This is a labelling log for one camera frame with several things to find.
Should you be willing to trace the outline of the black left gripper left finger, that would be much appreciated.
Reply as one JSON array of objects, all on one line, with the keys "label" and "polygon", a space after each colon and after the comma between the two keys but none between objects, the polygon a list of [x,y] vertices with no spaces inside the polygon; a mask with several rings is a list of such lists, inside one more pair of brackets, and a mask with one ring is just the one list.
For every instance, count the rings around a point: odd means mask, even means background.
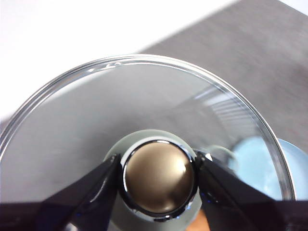
[{"label": "black left gripper left finger", "polygon": [[0,205],[2,231],[105,231],[114,207],[120,155],[41,202]]}]

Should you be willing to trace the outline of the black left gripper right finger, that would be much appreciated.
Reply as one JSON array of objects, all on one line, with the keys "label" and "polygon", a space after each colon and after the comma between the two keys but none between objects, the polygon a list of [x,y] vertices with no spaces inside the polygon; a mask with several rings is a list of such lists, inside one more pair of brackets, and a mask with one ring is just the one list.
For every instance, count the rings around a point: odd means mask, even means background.
[{"label": "black left gripper right finger", "polygon": [[307,201],[277,201],[195,150],[203,210],[212,231],[306,231]]}]

